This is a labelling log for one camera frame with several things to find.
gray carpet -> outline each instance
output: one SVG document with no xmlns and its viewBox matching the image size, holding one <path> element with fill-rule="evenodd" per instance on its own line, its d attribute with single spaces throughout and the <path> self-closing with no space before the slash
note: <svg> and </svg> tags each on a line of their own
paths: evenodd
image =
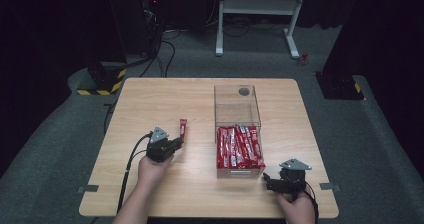
<svg viewBox="0 0 424 224">
<path fill-rule="evenodd" d="M 281 29 L 257 26 L 241 37 L 224 36 L 224 55 L 215 57 L 215 33 L 170 32 L 175 57 L 168 77 L 292 78 L 301 90 L 340 215 L 320 223 L 424 223 L 424 184 L 388 126 L 364 77 L 355 76 L 366 100 L 323 98 L 314 77 L 321 71 L 340 28 L 296 28 L 300 53 L 309 64 L 291 59 Z M 226 28 L 232 35 L 242 29 Z M 162 44 L 165 65 L 172 49 Z M 147 64 L 132 67 L 125 78 L 138 77 Z M 79 214 L 104 136 L 104 119 L 113 96 L 76 94 L 81 70 L 69 78 L 73 94 L 34 132 L 0 181 L 0 223 L 90 223 Z M 157 62 L 144 75 L 159 77 Z M 96 223 L 111 223 L 100 218 Z M 235 223 L 237 220 L 151 220 L 152 223 Z M 242 223 L 281 223 L 245 220 Z"/>
</svg>

wooden table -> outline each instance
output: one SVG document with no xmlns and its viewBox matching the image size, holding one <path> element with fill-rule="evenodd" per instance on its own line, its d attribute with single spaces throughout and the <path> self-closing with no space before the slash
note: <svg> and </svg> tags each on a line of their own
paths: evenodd
<svg viewBox="0 0 424 224">
<path fill-rule="evenodd" d="M 214 116 L 215 85 L 254 85 L 262 122 L 265 172 L 279 178 L 279 163 L 297 158 L 312 166 L 306 181 L 319 204 L 320 218 L 334 218 L 338 207 L 302 101 L 291 79 L 129 78 L 125 81 L 89 185 L 80 206 L 84 216 L 114 216 L 125 166 L 136 142 L 160 126 L 179 136 L 179 120 L 188 120 L 186 139 L 158 186 L 150 209 L 154 217 L 281 218 L 275 196 L 258 179 L 217 179 Z M 139 146 L 146 148 L 147 140 Z M 137 181 L 135 158 L 126 196 Z"/>
</svg>

transparent container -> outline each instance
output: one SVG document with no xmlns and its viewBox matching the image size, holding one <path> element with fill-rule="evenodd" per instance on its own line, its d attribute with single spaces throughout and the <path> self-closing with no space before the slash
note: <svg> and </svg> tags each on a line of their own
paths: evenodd
<svg viewBox="0 0 424 224">
<path fill-rule="evenodd" d="M 218 129 L 220 127 L 246 126 L 255 127 L 260 152 L 261 119 L 253 85 L 216 85 L 215 90 L 215 143 L 217 144 L 217 177 L 218 178 L 258 178 L 263 168 L 230 169 L 218 165 Z"/>
</svg>

white stand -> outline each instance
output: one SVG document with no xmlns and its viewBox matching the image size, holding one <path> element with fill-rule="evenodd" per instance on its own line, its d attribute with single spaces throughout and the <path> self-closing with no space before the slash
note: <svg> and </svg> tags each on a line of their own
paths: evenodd
<svg viewBox="0 0 424 224">
<path fill-rule="evenodd" d="M 289 29 L 284 29 L 284 37 L 290 48 L 291 56 L 294 59 L 298 59 L 300 55 L 293 40 L 293 30 L 296 26 L 302 2 L 303 0 L 220 0 L 216 55 L 222 56 L 224 54 L 222 29 L 224 13 L 266 14 L 292 16 Z"/>
</svg>

pile of red packets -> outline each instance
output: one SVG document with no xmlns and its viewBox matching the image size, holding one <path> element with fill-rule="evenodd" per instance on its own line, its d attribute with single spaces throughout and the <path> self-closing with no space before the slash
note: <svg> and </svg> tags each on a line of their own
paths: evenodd
<svg viewBox="0 0 424 224">
<path fill-rule="evenodd" d="M 219 127 L 218 168 L 262 169 L 265 167 L 255 126 Z"/>
</svg>

